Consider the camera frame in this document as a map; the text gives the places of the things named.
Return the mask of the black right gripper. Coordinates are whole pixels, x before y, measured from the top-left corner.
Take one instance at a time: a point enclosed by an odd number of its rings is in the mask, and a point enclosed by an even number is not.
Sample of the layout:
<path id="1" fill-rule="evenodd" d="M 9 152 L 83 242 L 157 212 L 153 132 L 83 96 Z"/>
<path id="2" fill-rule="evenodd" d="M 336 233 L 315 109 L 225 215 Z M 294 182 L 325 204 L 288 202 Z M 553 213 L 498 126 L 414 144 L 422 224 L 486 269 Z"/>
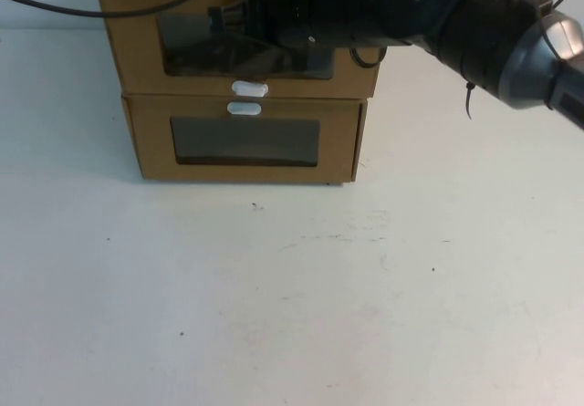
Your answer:
<path id="1" fill-rule="evenodd" d="M 214 35 L 250 37 L 284 49 L 327 50 L 329 47 L 318 39 L 311 22 L 313 2 L 248 0 L 248 24 L 243 5 L 210 7 L 210 30 Z"/>

